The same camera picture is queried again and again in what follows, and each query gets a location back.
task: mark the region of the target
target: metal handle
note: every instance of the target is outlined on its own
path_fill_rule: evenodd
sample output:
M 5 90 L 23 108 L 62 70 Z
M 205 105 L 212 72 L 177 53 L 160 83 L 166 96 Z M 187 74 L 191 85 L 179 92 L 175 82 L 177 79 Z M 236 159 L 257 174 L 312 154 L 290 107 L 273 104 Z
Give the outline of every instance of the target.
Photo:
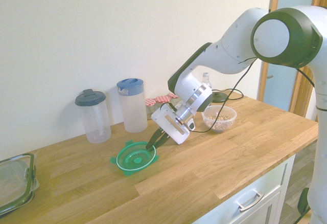
M 248 206 L 243 206 L 242 204 L 240 204 L 240 212 L 241 212 L 241 213 L 244 212 L 244 211 L 247 211 L 247 210 L 251 209 L 251 208 L 252 208 L 253 206 L 255 206 L 257 203 L 259 203 L 260 200 L 264 197 L 264 194 L 263 194 L 263 193 L 259 193 L 259 192 L 257 192 L 257 193 L 256 193 L 256 196 L 258 196 L 259 198 L 258 198 L 255 202 L 251 203 L 250 205 L 248 205 Z

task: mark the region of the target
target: clear plastic jug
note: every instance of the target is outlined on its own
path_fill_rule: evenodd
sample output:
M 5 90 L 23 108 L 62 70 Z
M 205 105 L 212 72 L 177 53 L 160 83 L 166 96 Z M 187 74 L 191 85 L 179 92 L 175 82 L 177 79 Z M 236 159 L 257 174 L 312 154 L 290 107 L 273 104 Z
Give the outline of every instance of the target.
M 148 127 L 143 80 L 129 78 L 117 83 L 126 131 L 137 133 Z
M 78 106 L 83 120 L 85 133 L 91 143 L 101 143 L 111 136 L 106 96 L 99 91 L 86 89 L 76 97 L 75 104 Z

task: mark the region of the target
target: butcher block counter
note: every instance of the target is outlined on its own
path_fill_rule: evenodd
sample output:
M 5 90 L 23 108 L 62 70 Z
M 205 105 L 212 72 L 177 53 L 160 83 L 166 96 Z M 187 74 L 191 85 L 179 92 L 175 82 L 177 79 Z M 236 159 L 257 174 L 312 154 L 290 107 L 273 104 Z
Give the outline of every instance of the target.
M 101 144 L 83 135 L 33 151 L 40 187 L 0 223 L 192 223 L 317 139 L 314 121 L 247 97 L 226 105 L 238 114 L 230 130 L 170 139 L 131 176 L 110 158 L 129 140 L 148 141 L 153 121 L 140 133 L 114 125 Z M 200 113 L 195 124 L 207 129 Z

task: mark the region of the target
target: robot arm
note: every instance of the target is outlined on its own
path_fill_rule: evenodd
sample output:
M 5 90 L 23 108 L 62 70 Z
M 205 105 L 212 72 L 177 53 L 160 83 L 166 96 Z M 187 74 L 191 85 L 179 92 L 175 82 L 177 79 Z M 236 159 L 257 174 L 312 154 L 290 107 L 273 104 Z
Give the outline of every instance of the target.
M 195 129 L 195 113 L 204 111 L 212 102 L 211 88 L 192 75 L 196 67 L 202 65 L 220 73 L 235 74 L 254 61 L 255 54 L 250 44 L 251 32 L 258 20 L 267 13 L 259 8 L 245 11 L 219 41 L 204 44 L 172 75 L 168 81 L 169 90 L 182 101 L 176 109 L 165 104 L 151 116 L 161 128 L 163 138 L 171 137 L 177 144 L 183 143 L 190 130 Z M 156 143 L 156 139 L 152 138 L 150 144 Z
M 169 137 L 183 143 L 194 130 L 193 116 L 212 101 L 211 89 L 196 80 L 192 71 L 199 65 L 225 74 L 247 68 L 253 57 L 264 62 L 313 72 L 319 134 L 313 179 L 308 201 L 313 210 L 310 224 L 327 224 L 327 9 L 299 6 L 271 13 L 259 8 L 245 11 L 214 43 L 206 43 L 169 79 L 169 90 L 182 101 L 155 111 L 152 119 L 160 129 L 147 148 L 162 145 Z

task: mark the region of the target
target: wooden door frame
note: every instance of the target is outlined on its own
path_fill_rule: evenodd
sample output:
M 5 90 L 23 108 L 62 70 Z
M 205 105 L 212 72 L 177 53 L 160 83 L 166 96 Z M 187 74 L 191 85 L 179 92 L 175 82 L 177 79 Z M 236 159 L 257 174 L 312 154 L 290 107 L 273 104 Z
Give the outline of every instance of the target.
M 320 0 L 313 0 L 312 5 L 318 6 L 319 3 Z M 271 11 L 276 10 L 277 6 L 278 6 L 278 0 L 271 0 L 270 10 Z M 262 69 L 261 69 L 261 76 L 260 76 L 261 81 L 259 87 L 259 95 L 258 95 L 258 100 L 260 101 L 264 100 L 268 68 L 269 68 L 269 64 L 263 62 Z M 309 77 L 311 78 L 313 77 L 311 70 L 307 66 L 302 68 L 302 71 L 304 71 Z M 294 83 L 292 100 L 291 100 L 289 111 L 305 117 L 310 102 L 312 86 L 306 78 L 302 78 L 302 77 L 303 75 L 298 72 Z

